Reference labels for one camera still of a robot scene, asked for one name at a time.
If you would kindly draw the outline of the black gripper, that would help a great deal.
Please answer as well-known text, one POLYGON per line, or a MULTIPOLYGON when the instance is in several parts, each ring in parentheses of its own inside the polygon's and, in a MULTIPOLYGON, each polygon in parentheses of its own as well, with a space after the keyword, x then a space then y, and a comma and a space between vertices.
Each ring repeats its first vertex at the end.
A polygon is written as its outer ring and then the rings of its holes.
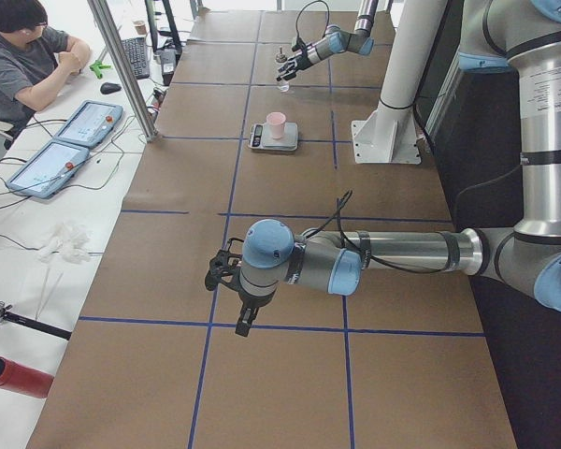
POLYGON ((290 81, 297 75, 297 71, 306 70, 311 67, 311 62, 306 52, 300 51, 279 64, 276 77, 277 82, 290 81))
POLYGON ((256 319, 260 308, 269 304, 274 297, 273 293, 264 296, 257 296, 245 290, 239 292, 242 307, 237 319, 235 334, 241 337, 248 337, 252 328, 252 323, 256 319))

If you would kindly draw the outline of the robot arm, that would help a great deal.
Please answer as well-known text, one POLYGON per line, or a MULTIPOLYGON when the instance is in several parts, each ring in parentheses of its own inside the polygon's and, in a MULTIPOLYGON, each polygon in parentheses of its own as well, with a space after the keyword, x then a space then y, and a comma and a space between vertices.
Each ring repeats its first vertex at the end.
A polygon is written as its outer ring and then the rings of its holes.
POLYGON ((371 30, 378 7, 377 0, 361 2, 352 32, 342 30, 337 25, 329 22, 329 5, 322 1, 322 4, 326 7, 324 32, 318 41, 306 43, 301 38, 298 24, 303 12, 314 4, 316 4, 316 1, 307 3, 297 14, 295 19, 295 38, 292 41, 291 48, 294 54, 280 63, 276 77, 278 83, 294 79, 299 71, 309 69, 335 54, 352 52, 368 56, 372 51, 374 39, 371 37, 371 30))
MULTIPOLYGON (((327 25, 306 44, 295 22, 294 53, 277 80, 334 56, 371 51, 376 1, 362 1, 352 32, 327 25)), ((406 1, 377 108, 352 122, 356 163, 405 164, 405 131, 412 130, 418 88, 434 48, 448 1, 406 1)), ((391 268, 412 274, 463 271, 484 276, 561 312, 561 1, 464 1, 459 68, 473 73, 513 69, 519 76, 523 218, 513 227, 465 228, 459 232, 345 232, 338 201, 324 224, 294 234, 281 221, 254 223, 242 253, 209 262, 205 284, 238 293, 242 307, 235 332, 247 337, 257 313, 281 282, 349 296, 362 271, 391 268)), ((413 155, 414 150, 407 150, 413 155)))

